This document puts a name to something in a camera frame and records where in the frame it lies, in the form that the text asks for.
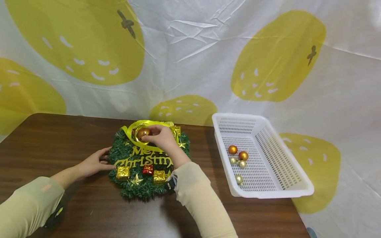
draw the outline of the red gift box ornament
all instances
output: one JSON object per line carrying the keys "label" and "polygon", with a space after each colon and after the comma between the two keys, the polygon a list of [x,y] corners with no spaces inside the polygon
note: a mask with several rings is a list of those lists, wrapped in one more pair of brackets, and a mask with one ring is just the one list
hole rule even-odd
{"label": "red gift box ornament", "polygon": [[153,174],[154,173],[154,165],[144,165],[143,174]]}

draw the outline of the christmas wreath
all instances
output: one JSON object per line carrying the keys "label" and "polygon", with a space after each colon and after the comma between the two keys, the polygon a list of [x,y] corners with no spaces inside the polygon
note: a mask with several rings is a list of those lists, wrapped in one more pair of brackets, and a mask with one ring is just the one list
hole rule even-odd
{"label": "christmas wreath", "polygon": [[129,128],[122,127],[116,134],[107,158],[117,169],[109,173],[110,180],[120,187],[127,199],[149,201],[167,192],[166,183],[173,171],[173,163],[162,150],[151,143],[143,143],[137,134],[149,125],[168,126],[180,148],[189,156],[189,138],[172,122],[142,120]]}

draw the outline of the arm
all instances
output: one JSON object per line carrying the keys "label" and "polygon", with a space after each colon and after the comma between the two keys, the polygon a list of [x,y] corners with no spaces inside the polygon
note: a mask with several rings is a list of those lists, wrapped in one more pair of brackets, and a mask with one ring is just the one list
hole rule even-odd
{"label": "arm", "polygon": [[109,149],[99,150],[80,164],[50,178],[39,177],[17,189],[0,205],[1,236],[24,238],[44,226],[68,186],[98,171],[114,169],[113,165],[101,160]]}
{"label": "arm", "polygon": [[172,132],[165,126],[151,126],[153,136],[144,141],[155,143],[172,159],[177,176],[177,200],[192,215],[204,238],[237,238],[233,224],[210,181],[200,167],[191,162],[178,147]]}

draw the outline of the yellow polka dot pattern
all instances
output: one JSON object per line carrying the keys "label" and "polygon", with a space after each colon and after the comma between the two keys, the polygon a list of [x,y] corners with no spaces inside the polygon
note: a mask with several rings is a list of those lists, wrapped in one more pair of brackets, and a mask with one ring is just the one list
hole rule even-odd
{"label": "yellow polka dot pattern", "polygon": [[290,97],[313,68],[325,26],[305,11],[289,11],[263,27],[243,48],[231,89],[242,100],[280,102]]}
{"label": "yellow polka dot pattern", "polygon": [[29,115],[39,112],[64,114],[65,101],[40,77],[0,58],[0,134],[10,134]]}
{"label": "yellow polka dot pattern", "polygon": [[67,74],[96,85],[123,84],[139,76],[144,40],[127,1],[5,3],[25,40]]}
{"label": "yellow polka dot pattern", "polygon": [[157,104],[150,113],[150,119],[173,121],[179,124],[211,126],[212,115],[217,107],[211,101],[198,95],[184,95]]}
{"label": "yellow polka dot pattern", "polygon": [[336,193],[339,181],[340,151],[331,143],[311,136],[279,134],[315,187],[312,196],[293,198],[298,212],[312,214],[323,210]]}

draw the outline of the orange christmas ball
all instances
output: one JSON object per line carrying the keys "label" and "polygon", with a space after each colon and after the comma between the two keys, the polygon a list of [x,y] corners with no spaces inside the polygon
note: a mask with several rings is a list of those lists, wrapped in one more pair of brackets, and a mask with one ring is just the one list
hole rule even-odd
{"label": "orange christmas ball", "polygon": [[234,155],[234,154],[237,154],[238,152],[238,149],[235,145],[231,145],[229,146],[229,148],[227,149],[229,151],[230,154]]}
{"label": "orange christmas ball", "polygon": [[249,154],[246,152],[246,151],[241,151],[239,154],[238,154],[238,158],[240,160],[247,160],[249,158]]}
{"label": "orange christmas ball", "polygon": [[148,129],[147,127],[145,127],[145,128],[138,130],[136,137],[141,141],[143,136],[150,136],[150,135],[152,135],[151,130]]}

